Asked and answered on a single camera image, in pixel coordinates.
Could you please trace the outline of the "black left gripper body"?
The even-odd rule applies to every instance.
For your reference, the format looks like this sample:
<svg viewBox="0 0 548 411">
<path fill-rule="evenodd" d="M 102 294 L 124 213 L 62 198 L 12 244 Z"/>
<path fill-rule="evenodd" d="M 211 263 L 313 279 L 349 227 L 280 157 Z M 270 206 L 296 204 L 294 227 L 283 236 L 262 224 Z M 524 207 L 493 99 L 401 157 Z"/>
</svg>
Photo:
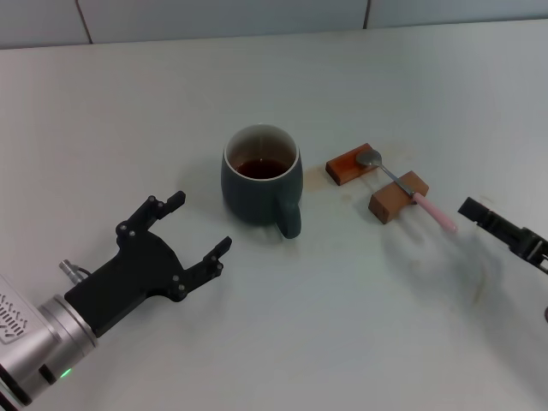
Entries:
<svg viewBox="0 0 548 411">
<path fill-rule="evenodd" d="M 175 252 L 146 232 L 120 241 L 116 256 L 74 286 L 64 299 L 93 334 L 101 337 L 152 296 L 182 301 L 185 289 L 174 279 L 182 274 Z"/>
</svg>

